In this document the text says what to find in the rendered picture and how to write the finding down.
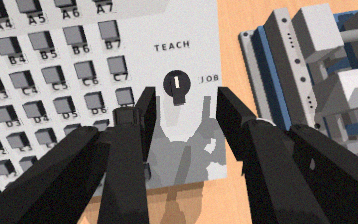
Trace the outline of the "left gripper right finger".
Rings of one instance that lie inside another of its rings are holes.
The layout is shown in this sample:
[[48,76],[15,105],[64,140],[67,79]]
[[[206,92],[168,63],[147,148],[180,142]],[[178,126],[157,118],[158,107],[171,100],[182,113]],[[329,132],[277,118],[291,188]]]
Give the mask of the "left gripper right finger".
[[358,224],[357,155],[308,125],[257,118],[228,87],[216,119],[243,161],[252,224]]

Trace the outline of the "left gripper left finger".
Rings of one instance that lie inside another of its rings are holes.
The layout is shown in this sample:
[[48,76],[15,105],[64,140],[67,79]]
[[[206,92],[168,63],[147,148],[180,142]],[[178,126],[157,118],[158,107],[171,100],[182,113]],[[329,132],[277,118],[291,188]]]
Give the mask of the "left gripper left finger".
[[157,119],[156,87],[112,113],[105,131],[74,129],[4,189],[0,224],[77,224],[105,173],[97,224],[150,224],[143,162]]

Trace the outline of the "grey cabinet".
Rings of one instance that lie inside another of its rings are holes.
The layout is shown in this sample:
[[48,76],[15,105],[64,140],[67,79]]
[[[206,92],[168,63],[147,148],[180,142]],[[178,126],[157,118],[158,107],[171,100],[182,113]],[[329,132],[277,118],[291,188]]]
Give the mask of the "grey cabinet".
[[227,178],[217,0],[0,0],[0,193],[145,87],[157,114],[146,189]]

